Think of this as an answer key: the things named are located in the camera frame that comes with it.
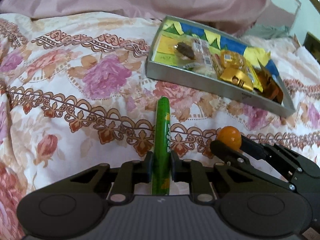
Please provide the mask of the green snack tube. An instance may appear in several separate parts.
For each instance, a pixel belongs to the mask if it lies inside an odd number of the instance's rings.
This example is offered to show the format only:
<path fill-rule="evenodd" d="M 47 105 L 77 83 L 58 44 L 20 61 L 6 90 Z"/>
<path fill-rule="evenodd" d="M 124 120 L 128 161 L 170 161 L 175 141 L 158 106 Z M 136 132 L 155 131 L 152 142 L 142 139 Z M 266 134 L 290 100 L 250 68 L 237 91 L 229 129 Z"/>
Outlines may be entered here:
<path fill-rule="evenodd" d="M 157 101 L 153 146 L 152 194 L 165 196 L 170 191 L 170 104 L 167 97 Z"/>

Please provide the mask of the orange round candy ball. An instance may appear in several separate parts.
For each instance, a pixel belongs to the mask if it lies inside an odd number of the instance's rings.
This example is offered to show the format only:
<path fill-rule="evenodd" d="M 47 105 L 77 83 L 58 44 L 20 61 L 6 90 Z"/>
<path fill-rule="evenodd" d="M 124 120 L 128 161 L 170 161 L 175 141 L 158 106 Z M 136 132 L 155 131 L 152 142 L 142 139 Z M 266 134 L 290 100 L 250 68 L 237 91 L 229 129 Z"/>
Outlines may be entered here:
<path fill-rule="evenodd" d="M 234 151 L 239 151 L 242 144 L 241 133 L 233 126 L 223 127 L 217 134 L 215 140 L 224 143 Z"/>

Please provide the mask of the orange cracker snack bag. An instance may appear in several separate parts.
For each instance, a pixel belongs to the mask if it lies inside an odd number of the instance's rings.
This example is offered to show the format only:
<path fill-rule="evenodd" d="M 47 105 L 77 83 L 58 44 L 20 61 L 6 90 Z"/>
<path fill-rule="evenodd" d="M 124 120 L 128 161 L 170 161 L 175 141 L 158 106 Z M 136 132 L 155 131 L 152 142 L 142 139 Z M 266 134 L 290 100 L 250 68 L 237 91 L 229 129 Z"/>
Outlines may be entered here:
<path fill-rule="evenodd" d="M 259 60 L 258 63 L 260 70 L 257 71 L 257 76 L 263 87 L 263 97 L 282 104 L 284 94 L 278 82 L 279 72 L 276 65 L 273 61 L 269 61 L 266 66 Z"/>

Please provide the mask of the clear biscuit packet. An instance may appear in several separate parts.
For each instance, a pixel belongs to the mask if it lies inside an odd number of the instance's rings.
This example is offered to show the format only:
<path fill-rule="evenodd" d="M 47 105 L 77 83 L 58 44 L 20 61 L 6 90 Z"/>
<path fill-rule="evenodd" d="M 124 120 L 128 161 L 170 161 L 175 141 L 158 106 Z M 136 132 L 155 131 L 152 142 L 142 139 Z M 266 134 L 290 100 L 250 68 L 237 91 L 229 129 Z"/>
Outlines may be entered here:
<path fill-rule="evenodd" d="M 183 68 L 200 75 L 217 78 L 209 43 L 200 38 L 191 37 L 189 45 L 194 53 L 194 58 L 189 59 Z"/>

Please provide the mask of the floral pink bedsheet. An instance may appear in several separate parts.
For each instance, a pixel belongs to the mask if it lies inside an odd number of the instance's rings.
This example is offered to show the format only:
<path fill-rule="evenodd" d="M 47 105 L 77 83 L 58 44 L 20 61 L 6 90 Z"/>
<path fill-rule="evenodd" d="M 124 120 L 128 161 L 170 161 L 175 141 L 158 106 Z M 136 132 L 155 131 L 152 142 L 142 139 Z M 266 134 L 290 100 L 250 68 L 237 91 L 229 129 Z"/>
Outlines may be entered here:
<path fill-rule="evenodd" d="M 159 22 L 106 12 L 33 20 L 1 15 L 1 239 L 31 191 L 99 163 L 119 167 L 153 147 L 156 103 L 171 107 L 171 148 L 210 166 L 209 145 L 234 126 L 319 163 L 319 64 L 292 38 L 242 40 L 270 52 L 296 112 L 281 118 L 214 94 L 148 79 Z"/>

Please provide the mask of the gold foil snack packet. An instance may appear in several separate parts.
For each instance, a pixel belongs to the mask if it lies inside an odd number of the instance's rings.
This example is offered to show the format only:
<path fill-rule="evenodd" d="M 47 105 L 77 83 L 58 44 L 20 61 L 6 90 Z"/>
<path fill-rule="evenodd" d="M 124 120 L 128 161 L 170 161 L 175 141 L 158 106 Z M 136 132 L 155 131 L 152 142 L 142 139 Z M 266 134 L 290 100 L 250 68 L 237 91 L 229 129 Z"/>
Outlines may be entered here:
<path fill-rule="evenodd" d="M 220 75 L 220 80 L 235 85 L 244 90 L 253 91 L 253 83 L 249 76 L 239 69 L 232 67 L 225 68 Z"/>

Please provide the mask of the yellow gold snack packet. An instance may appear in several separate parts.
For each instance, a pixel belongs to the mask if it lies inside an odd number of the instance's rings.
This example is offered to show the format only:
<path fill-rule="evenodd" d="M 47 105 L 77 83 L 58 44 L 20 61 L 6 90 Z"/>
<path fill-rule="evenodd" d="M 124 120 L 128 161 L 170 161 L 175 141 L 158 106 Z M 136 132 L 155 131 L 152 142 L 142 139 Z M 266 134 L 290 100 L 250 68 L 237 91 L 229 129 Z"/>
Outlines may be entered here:
<path fill-rule="evenodd" d="M 232 67 L 243 71 L 249 76 L 253 83 L 253 90 L 263 92 L 263 87 L 258 79 L 257 73 L 249 61 L 241 54 L 231 50 L 222 50 L 220 55 L 213 56 L 213 62 L 217 77 L 219 78 L 225 68 Z"/>

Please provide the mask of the grey tray with colourful lining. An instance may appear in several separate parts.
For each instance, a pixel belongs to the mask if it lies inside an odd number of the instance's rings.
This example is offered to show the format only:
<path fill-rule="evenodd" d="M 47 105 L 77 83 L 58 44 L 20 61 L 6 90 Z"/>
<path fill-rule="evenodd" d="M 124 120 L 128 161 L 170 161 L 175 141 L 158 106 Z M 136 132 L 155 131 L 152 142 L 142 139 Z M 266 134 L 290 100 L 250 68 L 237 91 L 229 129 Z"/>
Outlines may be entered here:
<path fill-rule="evenodd" d="M 190 20 L 166 16 L 153 39 L 147 77 L 264 109 L 295 113 L 270 53 Z"/>

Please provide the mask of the dark brown wrapped snack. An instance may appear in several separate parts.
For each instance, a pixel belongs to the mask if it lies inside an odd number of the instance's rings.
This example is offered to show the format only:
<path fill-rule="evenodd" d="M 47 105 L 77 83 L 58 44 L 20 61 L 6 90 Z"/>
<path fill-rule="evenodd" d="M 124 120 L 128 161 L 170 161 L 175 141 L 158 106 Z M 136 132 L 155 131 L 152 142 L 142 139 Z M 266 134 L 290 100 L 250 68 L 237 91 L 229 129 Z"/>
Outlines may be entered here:
<path fill-rule="evenodd" d="M 185 42 L 178 42 L 174 45 L 175 56 L 183 60 L 195 60 L 195 53 L 193 48 L 185 43 Z"/>

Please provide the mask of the dark wooden headboard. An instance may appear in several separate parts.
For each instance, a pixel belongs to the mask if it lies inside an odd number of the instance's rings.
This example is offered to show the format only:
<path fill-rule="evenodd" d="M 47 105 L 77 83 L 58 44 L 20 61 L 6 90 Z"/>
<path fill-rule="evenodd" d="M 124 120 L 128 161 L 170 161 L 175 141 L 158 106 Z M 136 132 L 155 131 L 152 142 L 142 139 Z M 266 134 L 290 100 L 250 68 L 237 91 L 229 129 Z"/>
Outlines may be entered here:
<path fill-rule="evenodd" d="M 320 63 L 320 41 L 312 33 L 307 32 L 303 46 L 311 53 L 311 55 Z"/>

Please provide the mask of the grey cloth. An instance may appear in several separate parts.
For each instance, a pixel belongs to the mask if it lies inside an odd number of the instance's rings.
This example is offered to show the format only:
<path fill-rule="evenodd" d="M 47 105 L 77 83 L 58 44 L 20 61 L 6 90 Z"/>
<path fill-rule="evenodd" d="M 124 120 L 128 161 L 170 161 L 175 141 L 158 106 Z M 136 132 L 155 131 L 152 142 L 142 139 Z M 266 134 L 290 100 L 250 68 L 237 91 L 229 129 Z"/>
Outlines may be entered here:
<path fill-rule="evenodd" d="M 256 36 L 269 40 L 272 38 L 289 37 L 289 31 L 289 27 L 285 25 L 276 27 L 272 25 L 256 24 L 251 29 L 246 31 L 244 36 Z"/>

